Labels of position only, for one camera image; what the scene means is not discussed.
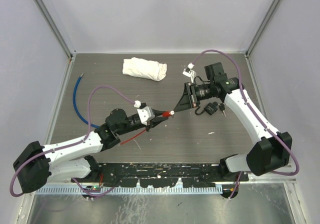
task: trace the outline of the red cable tip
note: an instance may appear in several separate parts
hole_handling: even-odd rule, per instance
[[[164,118],[169,118],[172,117],[175,114],[175,112],[173,110],[167,110],[164,113],[162,113],[162,116]]]

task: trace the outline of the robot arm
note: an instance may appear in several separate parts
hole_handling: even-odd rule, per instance
[[[235,154],[221,159],[219,164],[220,173],[226,176],[245,171],[261,176],[286,166],[290,155],[268,130],[277,134],[289,149],[291,149],[292,145],[291,136],[287,132],[280,133],[278,129],[268,122],[252,103],[247,91],[242,86],[247,99],[246,101],[244,100],[238,78],[228,78],[220,62],[205,66],[204,69],[209,83],[203,83],[202,85],[193,83],[194,75],[186,74],[193,72],[189,67],[183,71],[184,75],[191,78],[191,82],[184,84],[183,95],[174,111],[180,112],[197,108],[202,100],[212,97],[219,98],[236,114],[249,133],[253,143],[253,148],[248,154]],[[266,124],[266,128],[258,121],[257,117]]]
[[[87,139],[80,144],[61,148],[84,140],[85,136],[44,146],[38,141],[30,143],[13,163],[16,171],[33,156],[48,150],[58,150],[49,151],[21,169],[17,178],[22,192],[31,193],[49,182],[69,181],[71,178],[86,178],[88,182],[94,180],[99,175],[100,168],[96,160],[88,154],[102,152],[119,144],[118,135],[142,128],[149,131],[174,114],[173,111],[152,109],[140,102],[135,107],[138,108],[138,113],[131,116],[127,116],[123,109],[114,109],[105,119],[105,123],[90,132]]]

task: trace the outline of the cable connector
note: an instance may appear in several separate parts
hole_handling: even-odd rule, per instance
[[[133,105],[135,108],[139,108],[139,107],[141,107],[141,101],[139,101],[139,100],[135,100],[134,101],[134,105]]]
[[[168,118],[168,117],[172,117],[174,114],[175,114],[175,112],[173,110],[168,110],[168,111],[165,111],[164,113],[162,113],[162,116],[164,118]]]
[[[186,77],[191,79],[191,83],[194,83],[195,81],[195,77],[197,75],[197,73],[192,70],[192,68],[194,68],[195,65],[193,65],[192,63],[188,64],[188,67],[185,68],[182,72],[183,75],[185,75]]]
[[[190,62],[190,63],[188,64],[188,68],[189,68],[190,70],[191,70],[192,68],[194,68],[194,66],[195,66],[195,65],[193,65],[192,62]]]
[[[220,111],[222,111],[223,115],[226,116],[226,112],[225,112],[226,107],[225,107],[225,104],[220,103],[220,104],[219,104],[219,109],[220,109]]]

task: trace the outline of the red wire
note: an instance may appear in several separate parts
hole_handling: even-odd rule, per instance
[[[102,185],[102,181],[104,179],[104,174],[101,173],[99,176],[100,176],[99,186],[101,186]]]
[[[123,145],[123,144],[126,144],[127,142],[132,141],[133,139],[135,139],[137,136],[141,135],[141,134],[144,133],[145,131],[146,131],[146,129],[144,129],[143,131],[139,132],[137,135],[131,137],[130,139],[125,140],[124,142],[120,143],[120,145]]]

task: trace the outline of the small black object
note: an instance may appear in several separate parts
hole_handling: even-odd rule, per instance
[[[211,116],[213,113],[215,113],[218,110],[217,106],[218,106],[218,102],[216,101],[213,103],[210,102],[205,106],[204,111]]]
[[[220,111],[222,111],[222,112],[223,112],[223,111],[226,109],[225,104],[220,103],[220,105],[219,105],[219,109],[220,109]]]
[[[147,103],[142,102],[141,105],[140,105],[140,107],[139,107],[139,109],[143,109],[143,108],[145,108],[146,106],[147,106]]]

